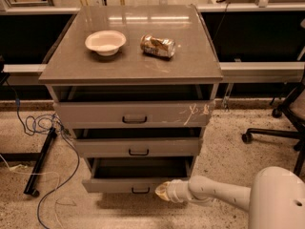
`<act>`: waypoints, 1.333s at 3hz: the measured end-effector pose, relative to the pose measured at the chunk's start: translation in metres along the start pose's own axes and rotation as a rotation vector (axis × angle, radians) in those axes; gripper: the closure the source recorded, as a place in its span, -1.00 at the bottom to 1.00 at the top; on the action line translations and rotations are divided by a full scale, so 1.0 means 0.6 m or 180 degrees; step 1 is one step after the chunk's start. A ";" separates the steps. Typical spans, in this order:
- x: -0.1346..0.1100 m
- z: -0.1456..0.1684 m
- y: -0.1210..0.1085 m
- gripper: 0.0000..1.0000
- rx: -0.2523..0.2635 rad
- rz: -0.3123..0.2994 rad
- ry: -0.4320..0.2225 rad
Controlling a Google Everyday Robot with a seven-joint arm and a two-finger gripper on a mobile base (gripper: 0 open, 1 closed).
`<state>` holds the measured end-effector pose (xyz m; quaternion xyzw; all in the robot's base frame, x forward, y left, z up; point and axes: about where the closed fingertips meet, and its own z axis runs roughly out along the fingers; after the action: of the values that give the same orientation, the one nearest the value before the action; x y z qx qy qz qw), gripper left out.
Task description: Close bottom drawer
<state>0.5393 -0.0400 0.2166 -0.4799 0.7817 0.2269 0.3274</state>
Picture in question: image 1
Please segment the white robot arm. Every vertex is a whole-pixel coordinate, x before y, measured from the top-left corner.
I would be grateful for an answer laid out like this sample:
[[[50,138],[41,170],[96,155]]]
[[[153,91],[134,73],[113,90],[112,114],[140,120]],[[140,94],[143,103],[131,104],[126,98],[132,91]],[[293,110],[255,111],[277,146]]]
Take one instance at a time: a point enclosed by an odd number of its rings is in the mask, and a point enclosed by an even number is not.
[[[248,229],[305,229],[305,183],[280,167],[261,170],[251,187],[193,176],[166,181],[155,193],[174,203],[207,205],[215,198],[222,200],[248,213]]]

